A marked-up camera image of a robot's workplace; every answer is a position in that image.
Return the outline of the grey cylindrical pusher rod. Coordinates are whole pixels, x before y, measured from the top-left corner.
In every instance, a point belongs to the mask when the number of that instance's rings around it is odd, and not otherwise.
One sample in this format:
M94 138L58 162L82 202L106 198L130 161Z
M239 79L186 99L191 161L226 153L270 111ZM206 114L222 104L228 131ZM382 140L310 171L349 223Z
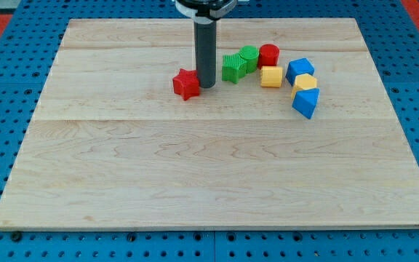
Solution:
M216 82L217 23L194 23L197 78L200 87L211 88Z

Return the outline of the black and white wrist flange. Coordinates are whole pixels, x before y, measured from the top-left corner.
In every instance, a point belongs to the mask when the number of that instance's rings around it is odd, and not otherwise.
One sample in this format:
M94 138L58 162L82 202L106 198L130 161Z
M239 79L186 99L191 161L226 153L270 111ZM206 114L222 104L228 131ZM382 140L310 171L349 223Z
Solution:
M237 0L175 0L182 15L198 24L210 24L227 15L237 5Z

